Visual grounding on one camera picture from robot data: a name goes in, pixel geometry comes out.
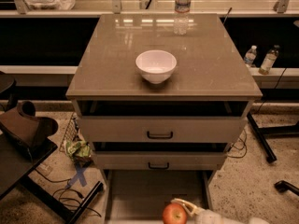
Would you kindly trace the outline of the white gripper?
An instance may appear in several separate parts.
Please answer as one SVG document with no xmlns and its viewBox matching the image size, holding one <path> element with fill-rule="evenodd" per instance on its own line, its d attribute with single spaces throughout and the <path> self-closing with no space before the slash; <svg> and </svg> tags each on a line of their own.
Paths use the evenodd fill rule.
<svg viewBox="0 0 299 224">
<path fill-rule="evenodd" d="M 231 224 L 230 219 L 213 211 L 205 209 L 199 209 L 197 211 L 197 206 L 186 200 L 175 198 L 171 201 L 171 203 L 181 205 L 190 217 L 194 217 L 196 215 L 195 224 Z"/>
</svg>

